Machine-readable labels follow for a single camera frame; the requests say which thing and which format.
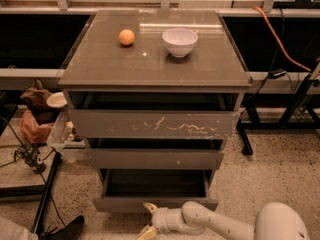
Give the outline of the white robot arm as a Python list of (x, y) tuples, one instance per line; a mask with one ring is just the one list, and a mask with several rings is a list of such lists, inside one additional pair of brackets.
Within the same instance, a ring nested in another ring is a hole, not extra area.
[(194, 201), (175, 209), (159, 208), (148, 202), (144, 207), (152, 215), (152, 225), (147, 225), (137, 240), (152, 240), (159, 233), (171, 231), (198, 236), (206, 228), (225, 240), (310, 240), (299, 214), (279, 202), (264, 205), (254, 225), (221, 215)]

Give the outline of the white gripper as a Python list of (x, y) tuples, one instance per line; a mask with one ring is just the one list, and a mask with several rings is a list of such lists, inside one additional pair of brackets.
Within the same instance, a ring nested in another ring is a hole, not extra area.
[(184, 224), (180, 208), (158, 208), (155, 204), (145, 202), (143, 206), (152, 214), (152, 225), (146, 225), (140, 232), (137, 240), (152, 240), (159, 233), (179, 231)]

